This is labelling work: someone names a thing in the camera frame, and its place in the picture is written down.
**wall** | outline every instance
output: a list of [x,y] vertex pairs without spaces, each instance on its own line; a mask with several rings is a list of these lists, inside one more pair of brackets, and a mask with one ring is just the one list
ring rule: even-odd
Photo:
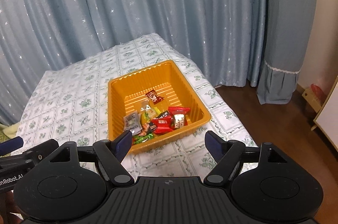
[[328,94],[338,75],[338,0],[317,0],[298,84],[316,84]]

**yellow plastic basket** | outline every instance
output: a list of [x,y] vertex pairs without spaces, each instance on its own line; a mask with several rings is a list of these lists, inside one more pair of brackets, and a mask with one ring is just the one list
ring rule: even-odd
[[155,89],[164,100],[156,106],[166,111],[169,106],[190,107],[187,126],[131,147],[129,153],[141,153],[163,146],[192,134],[211,120],[211,114],[195,93],[189,82],[172,60],[167,60],[133,73],[113,79],[108,83],[108,137],[114,140],[124,128],[123,117],[137,110],[145,94]]

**brown wooden floor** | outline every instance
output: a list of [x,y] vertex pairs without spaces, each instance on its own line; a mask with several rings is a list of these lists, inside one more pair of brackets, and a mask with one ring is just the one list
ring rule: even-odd
[[217,88],[259,146],[272,142],[306,169],[321,184],[324,200],[315,217],[320,224],[338,224],[338,155],[320,131],[310,130],[311,113],[295,92],[285,105],[260,105],[256,89]]

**white tablecloth with green flowers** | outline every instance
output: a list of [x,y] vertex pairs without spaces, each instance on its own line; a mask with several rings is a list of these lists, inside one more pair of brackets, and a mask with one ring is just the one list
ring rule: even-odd
[[[75,141],[92,145],[107,138],[107,83],[109,80],[172,59],[211,112],[211,121],[192,135],[146,153],[130,155],[123,166],[137,176],[200,176],[215,166],[204,146],[212,130],[225,140],[255,146],[231,108],[205,79],[192,60],[170,47],[160,36],[144,35],[117,45],[60,71],[46,71],[23,112],[17,135],[24,140],[18,154],[50,138],[59,144]],[[94,169],[92,163],[81,166]],[[243,170],[256,167],[245,164]]]

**triangular cutout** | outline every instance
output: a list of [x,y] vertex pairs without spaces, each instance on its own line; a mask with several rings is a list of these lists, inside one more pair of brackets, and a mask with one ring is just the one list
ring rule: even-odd
[[70,161],[70,149],[68,147],[64,148],[59,152],[50,162],[69,162]]
[[287,163],[287,161],[272,148],[269,150],[268,162],[270,162],[270,163]]

